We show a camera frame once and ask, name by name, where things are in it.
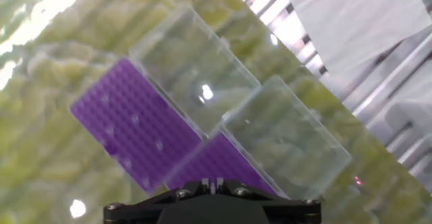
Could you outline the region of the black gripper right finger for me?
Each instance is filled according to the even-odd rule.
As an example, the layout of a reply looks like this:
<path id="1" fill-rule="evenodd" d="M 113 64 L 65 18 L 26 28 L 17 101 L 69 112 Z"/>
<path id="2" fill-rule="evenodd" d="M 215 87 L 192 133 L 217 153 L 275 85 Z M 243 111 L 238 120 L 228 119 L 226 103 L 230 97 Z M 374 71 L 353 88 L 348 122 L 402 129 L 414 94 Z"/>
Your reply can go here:
<path id="1" fill-rule="evenodd" d="M 319 200 L 289 200 L 274 192 L 248 186 L 234 179 L 218 179 L 215 193 L 228 197 L 235 218 L 250 217 L 255 223 L 321 223 Z"/>

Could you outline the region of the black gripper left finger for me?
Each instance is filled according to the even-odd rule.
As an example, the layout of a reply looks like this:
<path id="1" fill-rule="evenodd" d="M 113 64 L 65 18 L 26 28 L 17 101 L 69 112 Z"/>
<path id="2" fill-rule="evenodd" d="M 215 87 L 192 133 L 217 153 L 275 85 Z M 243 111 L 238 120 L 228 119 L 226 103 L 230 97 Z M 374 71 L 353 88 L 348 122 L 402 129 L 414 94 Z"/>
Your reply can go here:
<path id="1" fill-rule="evenodd" d="M 187 181 L 182 187 L 168 190 L 162 194 L 137 204 L 114 202 L 103 209 L 104 224 L 158 223 L 162 212 L 180 204 L 184 200 L 211 193 L 209 179 Z"/>

